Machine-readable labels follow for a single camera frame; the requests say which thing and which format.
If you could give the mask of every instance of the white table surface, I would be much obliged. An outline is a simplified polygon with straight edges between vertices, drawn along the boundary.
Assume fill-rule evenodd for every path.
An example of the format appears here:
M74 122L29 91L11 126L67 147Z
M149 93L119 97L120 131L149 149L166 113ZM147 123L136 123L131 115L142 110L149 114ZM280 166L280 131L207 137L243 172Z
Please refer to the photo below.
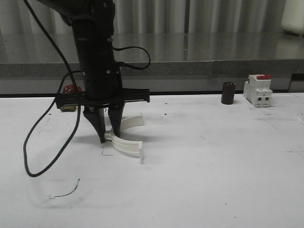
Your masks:
M129 103L145 125L122 137L142 140L144 164L100 144L82 116L55 165L26 175L24 139L51 98L0 99L1 228L302 228L304 94L274 94L254 108L242 95L152 96ZM28 144L32 172L44 168L74 127L56 108ZM76 191L69 193L80 178Z

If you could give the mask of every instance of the black cylinder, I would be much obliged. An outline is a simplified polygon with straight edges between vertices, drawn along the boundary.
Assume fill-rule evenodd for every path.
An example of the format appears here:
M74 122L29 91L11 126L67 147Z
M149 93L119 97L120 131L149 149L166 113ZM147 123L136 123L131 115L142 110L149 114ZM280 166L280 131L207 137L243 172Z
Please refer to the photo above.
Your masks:
M234 93L236 91L236 84L233 82L223 83L222 103L225 105L233 104Z

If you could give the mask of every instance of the white curved plastic part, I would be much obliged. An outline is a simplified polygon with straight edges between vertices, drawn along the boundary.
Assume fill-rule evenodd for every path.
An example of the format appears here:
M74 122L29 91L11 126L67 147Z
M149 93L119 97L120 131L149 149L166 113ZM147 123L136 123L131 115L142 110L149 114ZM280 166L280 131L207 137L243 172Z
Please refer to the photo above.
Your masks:
M136 127L140 125L143 125L142 115L125 118L121 121L120 131L122 132L131 127ZM121 139L114 134L113 129L111 129L110 131L106 131L104 133L104 136L106 140L111 140L113 147L118 149L119 151L125 153L126 155L143 159L142 141L129 141Z

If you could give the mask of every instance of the stainless steel surface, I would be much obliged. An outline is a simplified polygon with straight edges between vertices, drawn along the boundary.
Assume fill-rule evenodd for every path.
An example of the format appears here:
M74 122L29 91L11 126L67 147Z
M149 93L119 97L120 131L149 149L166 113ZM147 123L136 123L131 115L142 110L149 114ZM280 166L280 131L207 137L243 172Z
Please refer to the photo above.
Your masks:
M71 35L53 35L73 69L78 68ZM126 34L114 35L114 46L140 46L151 54L151 67L144 71L122 69L129 87L151 91L214 91L225 81L243 89L248 74L271 74L272 89L288 89L293 73L304 73L304 38L281 32ZM116 52L117 61L144 65L139 49ZM5 35L0 38L0 94L38 93L27 81L46 83L65 74L65 67L43 35ZM24 86L12 86L22 80ZM55 86L46 86L53 93Z

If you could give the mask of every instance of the white 3d printed part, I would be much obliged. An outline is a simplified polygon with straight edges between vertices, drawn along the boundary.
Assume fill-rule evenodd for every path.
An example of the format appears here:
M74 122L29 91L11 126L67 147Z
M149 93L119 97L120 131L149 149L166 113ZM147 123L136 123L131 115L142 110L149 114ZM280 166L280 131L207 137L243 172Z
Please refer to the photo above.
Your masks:
M131 127L140 126L143 124L144 123L142 115L129 117L121 121L120 131L122 132ZM113 129L111 129L110 131L106 131L104 136L106 140L111 140L113 147L118 149L122 153L125 153L128 156L138 157L143 160L142 141L129 141L121 139L114 134Z
M243 96L254 107L269 107L272 94L272 90L269 89L270 82L268 75L249 75Z

